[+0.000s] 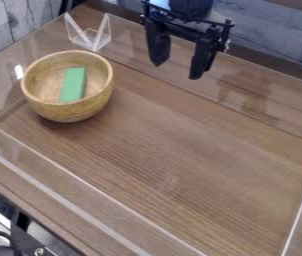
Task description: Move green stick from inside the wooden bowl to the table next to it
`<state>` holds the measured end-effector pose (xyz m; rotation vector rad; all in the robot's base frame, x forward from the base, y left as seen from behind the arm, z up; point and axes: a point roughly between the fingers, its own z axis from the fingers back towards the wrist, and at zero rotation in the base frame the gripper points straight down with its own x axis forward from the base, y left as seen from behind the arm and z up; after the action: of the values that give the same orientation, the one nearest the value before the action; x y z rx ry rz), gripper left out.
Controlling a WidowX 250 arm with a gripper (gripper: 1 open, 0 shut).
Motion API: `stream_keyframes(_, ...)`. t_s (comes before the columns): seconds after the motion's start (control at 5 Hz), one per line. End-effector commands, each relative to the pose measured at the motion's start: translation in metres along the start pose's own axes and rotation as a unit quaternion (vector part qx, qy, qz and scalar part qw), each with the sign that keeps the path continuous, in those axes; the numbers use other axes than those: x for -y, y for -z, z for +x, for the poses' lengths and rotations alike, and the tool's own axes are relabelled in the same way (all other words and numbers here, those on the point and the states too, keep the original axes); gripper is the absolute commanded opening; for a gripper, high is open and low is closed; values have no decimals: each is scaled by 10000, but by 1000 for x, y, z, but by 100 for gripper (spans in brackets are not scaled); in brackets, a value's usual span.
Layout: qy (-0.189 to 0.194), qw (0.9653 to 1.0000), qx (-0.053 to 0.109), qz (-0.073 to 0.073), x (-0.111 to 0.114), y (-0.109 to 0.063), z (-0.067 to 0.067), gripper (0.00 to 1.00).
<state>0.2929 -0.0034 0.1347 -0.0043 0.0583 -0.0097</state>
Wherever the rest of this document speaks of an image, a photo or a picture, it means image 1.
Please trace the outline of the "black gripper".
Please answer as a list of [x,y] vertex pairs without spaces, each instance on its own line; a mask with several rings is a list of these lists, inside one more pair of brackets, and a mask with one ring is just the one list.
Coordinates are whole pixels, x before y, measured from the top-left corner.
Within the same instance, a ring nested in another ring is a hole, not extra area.
[[[219,13],[215,0],[141,0],[144,15],[167,24],[204,33],[216,28],[228,38],[234,20]],[[160,66],[170,58],[171,38],[157,21],[145,20],[148,56],[152,64]],[[196,42],[191,59],[190,78],[198,80],[210,70],[216,55],[214,40],[203,38]]]

